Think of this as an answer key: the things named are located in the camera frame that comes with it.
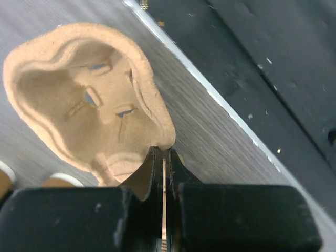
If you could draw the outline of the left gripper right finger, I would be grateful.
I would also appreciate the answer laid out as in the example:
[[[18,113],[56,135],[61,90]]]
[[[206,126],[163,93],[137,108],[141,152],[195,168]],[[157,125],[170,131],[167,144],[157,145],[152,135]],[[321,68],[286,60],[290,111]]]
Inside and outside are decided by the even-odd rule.
[[[181,251],[182,221],[179,185],[181,183],[198,184],[201,181],[185,167],[175,149],[168,149],[165,157],[167,250]]]

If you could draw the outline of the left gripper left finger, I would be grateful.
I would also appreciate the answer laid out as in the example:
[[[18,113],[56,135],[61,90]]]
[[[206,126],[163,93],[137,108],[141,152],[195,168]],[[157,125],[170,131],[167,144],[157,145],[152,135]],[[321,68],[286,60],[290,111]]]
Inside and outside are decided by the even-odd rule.
[[[150,147],[140,167],[122,183],[130,192],[123,251],[157,251],[162,238],[163,158]]]

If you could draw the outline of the brown paper cup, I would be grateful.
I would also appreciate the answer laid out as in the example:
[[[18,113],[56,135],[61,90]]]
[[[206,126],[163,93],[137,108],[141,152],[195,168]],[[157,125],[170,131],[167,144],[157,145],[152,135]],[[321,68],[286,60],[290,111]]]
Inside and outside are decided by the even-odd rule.
[[[5,198],[8,192],[13,188],[16,181],[16,175],[14,171],[0,161],[0,197],[1,200]]]

